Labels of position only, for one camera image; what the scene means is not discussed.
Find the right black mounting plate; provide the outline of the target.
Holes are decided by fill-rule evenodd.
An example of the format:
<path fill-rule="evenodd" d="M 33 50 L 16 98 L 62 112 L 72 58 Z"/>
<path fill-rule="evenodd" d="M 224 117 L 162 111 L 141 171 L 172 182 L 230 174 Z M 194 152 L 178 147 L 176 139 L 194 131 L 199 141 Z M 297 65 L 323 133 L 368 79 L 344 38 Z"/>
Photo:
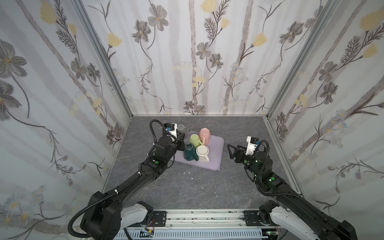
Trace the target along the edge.
<path fill-rule="evenodd" d="M 247 227 L 269 226 L 272 222 L 269 214 L 265 211 L 244 211 L 243 220 Z"/>

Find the cream mug red inside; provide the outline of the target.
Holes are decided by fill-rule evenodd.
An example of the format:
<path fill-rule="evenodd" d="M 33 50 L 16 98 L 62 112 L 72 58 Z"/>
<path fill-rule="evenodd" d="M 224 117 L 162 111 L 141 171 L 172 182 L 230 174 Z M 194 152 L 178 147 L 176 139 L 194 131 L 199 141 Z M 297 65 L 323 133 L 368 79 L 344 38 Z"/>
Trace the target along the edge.
<path fill-rule="evenodd" d="M 196 148 L 196 154 L 198 155 L 198 158 L 199 158 L 199 162 L 203 162 L 203 163 L 209 163 L 210 162 L 210 159 L 209 159 L 209 148 L 207 146 L 204 146 L 204 145 L 200 145 Z"/>

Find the lavender plastic tray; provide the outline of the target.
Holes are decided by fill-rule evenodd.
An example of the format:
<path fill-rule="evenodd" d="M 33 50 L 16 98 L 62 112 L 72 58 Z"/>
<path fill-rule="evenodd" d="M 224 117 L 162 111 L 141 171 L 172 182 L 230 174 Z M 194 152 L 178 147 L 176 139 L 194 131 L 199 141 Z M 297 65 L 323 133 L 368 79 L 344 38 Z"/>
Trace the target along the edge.
<path fill-rule="evenodd" d="M 224 143 L 225 140 L 222 137 L 211 135 L 210 142 L 207 145 L 209 148 L 209 154 L 208 158 L 210 159 L 209 163 L 206 163 L 205 161 L 187 161 L 184 159 L 182 151 L 177 151 L 175 155 L 175 161 L 203 169 L 208 169 L 211 171 L 217 171 L 220 169 L 222 156 L 223 156 L 223 149 L 224 149 Z"/>

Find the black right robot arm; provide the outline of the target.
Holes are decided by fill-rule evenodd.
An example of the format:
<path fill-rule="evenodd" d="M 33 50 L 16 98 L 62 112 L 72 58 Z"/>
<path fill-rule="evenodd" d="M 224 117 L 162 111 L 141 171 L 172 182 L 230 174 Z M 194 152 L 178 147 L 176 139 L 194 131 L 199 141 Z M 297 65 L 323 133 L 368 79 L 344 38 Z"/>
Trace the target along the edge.
<path fill-rule="evenodd" d="M 259 208 L 259 221 L 264 225 L 275 224 L 294 234 L 301 240 L 356 240 L 355 228 L 347 221 L 338 221 L 317 209 L 287 182 L 273 172 L 270 146 L 260 142 L 264 149 L 256 146 L 247 154 L 243 146 L 228 145 L 230 158 L 243 164 L 249 179 L 258 191 L 272 200 Z"/>

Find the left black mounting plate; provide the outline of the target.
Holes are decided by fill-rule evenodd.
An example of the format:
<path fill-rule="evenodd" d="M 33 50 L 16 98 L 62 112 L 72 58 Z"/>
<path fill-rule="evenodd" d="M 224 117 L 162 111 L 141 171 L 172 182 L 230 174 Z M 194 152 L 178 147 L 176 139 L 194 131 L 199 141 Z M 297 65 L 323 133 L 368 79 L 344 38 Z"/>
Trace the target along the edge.
<path fill-rule="evenodd" d="M 167 220 L 167 211 L 154 211 L 151 228 L 165 227 Z"/>

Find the grey ceramic mug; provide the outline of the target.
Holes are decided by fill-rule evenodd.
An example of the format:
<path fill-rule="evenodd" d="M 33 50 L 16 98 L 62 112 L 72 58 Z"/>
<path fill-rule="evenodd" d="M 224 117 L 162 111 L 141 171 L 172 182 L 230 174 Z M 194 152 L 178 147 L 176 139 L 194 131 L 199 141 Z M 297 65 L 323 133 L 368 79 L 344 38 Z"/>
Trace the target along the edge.
<path fill-rule="evenodd" d="M 184 134 L 187 134 L 189 133 L 191 130 L 186 128 L 183 124 L 177 124 L 177 131 L 180 132 L 180 133 L 184 133 Z"/>

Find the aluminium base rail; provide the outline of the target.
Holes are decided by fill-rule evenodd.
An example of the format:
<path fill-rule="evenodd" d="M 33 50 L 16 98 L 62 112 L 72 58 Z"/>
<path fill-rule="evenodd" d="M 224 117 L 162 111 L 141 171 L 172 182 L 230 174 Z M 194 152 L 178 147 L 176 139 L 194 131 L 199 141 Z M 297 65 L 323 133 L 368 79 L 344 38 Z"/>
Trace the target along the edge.
<path fill-rule="evenodd" d="M 154 230 L 178 230 L 178 229 L 250 229 L 273 228 L 270 226 L 247 227 L 243 220 L 244 211 L 258 211 L 258 209 L 199 209 L 199 210 L 161 210 L 167 211 L 167 220 L 165 227 L 151 228 L 150 224 L 128 225 L 128 216 L 122 217 L 121 230 L 128 228 L 130 230 L 143 230 L 145 227 Z"/>

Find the dark green ceramic mug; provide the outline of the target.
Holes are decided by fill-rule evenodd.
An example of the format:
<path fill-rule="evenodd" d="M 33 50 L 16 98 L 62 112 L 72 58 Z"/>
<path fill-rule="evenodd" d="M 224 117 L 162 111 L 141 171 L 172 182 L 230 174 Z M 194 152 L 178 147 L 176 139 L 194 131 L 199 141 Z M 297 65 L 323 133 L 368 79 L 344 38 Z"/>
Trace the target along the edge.
<path fill-rule="evenodd" d="M 184 159 L 186 161 L 198 161 L 199 160 L 199 156 L 196 153 L 196 147 L 193 144 L 191 144 L 191 143 L 185 144 Z"/>

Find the pink ceramic mug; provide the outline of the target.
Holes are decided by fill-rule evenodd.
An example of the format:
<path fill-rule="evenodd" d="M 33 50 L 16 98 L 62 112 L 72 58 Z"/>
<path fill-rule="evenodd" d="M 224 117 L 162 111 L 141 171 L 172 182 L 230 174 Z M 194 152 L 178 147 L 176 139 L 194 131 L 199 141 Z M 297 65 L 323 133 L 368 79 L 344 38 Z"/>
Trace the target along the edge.
<path fill-rule="evenodd" d="M 202 128 L 199 133 L 200 141 L 202 142 L 202 145 L 207 145 L 210 142 L 211 139 L 211 132 L 208 128 Z"/>

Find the black mounting plate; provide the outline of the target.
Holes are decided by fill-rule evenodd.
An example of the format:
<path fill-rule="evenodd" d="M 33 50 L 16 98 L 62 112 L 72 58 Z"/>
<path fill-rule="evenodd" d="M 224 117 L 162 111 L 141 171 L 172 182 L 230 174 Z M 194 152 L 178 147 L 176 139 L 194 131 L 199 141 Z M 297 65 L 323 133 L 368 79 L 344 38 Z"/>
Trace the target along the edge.
<path fill-rule="evenodd" d="M 167 211 L 154 211 L 151 228 L 165 227 L 167 220 Z"/>
<path fill-rule="evenodd" d="M 244 211 L 243 220 L 247 227 L 269 226 L 272 222 L 269 214 L 265 211 Z"/>

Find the light green ceramic mug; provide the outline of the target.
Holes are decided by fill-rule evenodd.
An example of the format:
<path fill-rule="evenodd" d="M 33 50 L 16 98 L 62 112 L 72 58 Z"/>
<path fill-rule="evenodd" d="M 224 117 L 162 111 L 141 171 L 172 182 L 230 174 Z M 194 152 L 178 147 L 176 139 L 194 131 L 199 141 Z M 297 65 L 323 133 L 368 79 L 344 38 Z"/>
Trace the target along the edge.
<path fill-rule="evenodd" d="M 203 145 L 202 141 L 200 140 L 200 136 L 197 135 L 197 134 L 192 134 L 190 136 L 190 143 L 195 147 L 199 147 L 201 145 Z"/>

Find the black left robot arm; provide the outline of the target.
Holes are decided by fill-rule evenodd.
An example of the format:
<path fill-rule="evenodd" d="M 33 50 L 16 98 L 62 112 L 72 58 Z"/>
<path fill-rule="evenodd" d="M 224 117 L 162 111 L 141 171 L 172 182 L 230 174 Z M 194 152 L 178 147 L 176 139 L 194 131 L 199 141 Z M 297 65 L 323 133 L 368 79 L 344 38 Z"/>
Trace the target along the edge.
<path fill-rule="evenodd" d="M 177 151 L 185 148 L 184 139 L 185 134 L 180 132 L 175 139 L 172 135 L 163 134 L 154 145 L 155 151 L 139 165 L 135 174 L 106 193 L 98 191 L 93 194 L 88 205 L 70 220 L 73 224 L 82 216 L 80 228 L 84 233 L 75 233 L 73 227 L 68 226 L 69 233 L 77 238 L 112 240 L 120 230 L 124 204 L 166 171 L 168 162 Z"/>

